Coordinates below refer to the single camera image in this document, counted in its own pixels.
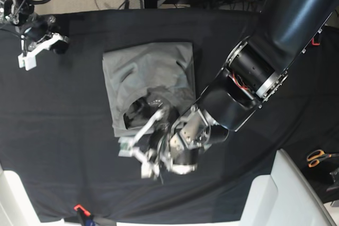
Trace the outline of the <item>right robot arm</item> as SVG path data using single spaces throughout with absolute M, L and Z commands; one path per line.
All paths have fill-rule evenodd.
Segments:
M 43 46 L 56 54 L 64 54 L 69 46 L 68 36 L 54 15 L 39 15 L 35 6 L 50 0 L 1 0 L 1 31 L 10 33 L 21 40 L 24 56 Z

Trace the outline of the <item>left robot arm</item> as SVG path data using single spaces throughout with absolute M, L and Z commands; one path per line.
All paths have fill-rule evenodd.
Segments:
M 265 0 L 254 31 L 230 52 L 214 80 L 177 119 L 157 110 L 131 138 L 121 157 L 141 163 L 143 178 L 162 169 L 185 175 L 199 155 L 238 131 L 282 85 L 288 68 L 322 28 L 338 0 Z

